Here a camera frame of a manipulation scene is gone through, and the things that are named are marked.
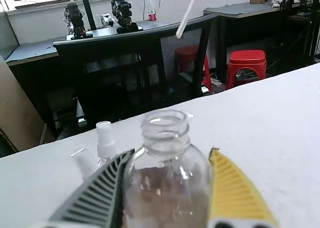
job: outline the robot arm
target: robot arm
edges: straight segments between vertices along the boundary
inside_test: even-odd
[[[65,19],[69,22],[70,27],[73,26],[74,37],[71,39],[84,39],[92,37],[92,34],[87,34],[85,25],[82,20],[83,15],[76,3],[70,3],[64,11]]]
[[[138,26],[131,20],[131,4],[125,0],[111,0],[112,14],[121,26],[117,29],[118,33],[129,33],[138,31]]]

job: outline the clear glass bottle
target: clear glass bottle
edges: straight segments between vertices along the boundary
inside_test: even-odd
[[[208,159],[190,143],[187,116],[151,113],[142,124],[144,143],[124,171],[127,228],[205,228],[212,174]]]

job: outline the red stool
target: red stool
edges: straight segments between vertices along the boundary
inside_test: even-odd
[[[198,56],[199,46],[187,46],[175,50],[177,64],[179,66],[179,72],[188,72],[188,68],[191,62],[195,62]],[[209,62],[208,57],[205,55],[204,59],[204,81],[202,82],[210,92],[213,92],[213,87],[211,84]]]
[[[267,60],[262,50],[242,50],[232,52],[228,66],[228,80],[226,89],[235,86],[235,77],[238,71],[250,69],[256,73],[259,80],[266,78]]]

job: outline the white table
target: white table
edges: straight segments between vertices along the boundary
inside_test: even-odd
[[[193,113],[191,141],[219,147],[262,193],[281,227],[320,227],[320,65],[174,106]],[[143,115],[113,124],[117,151],[142,143]],[[48,219],[82,183],[70,154],[96,132],[0,159],[0,227]]]

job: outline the black chair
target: black chair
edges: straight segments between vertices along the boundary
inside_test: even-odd
[[[175,37],[179,24],[174,24],[54,42],[89,126],[200,97],[212,18],[214,15],[190,20],[180,40]],[[186,70],[176,62],[176,50],[182,47],[197,52]]]

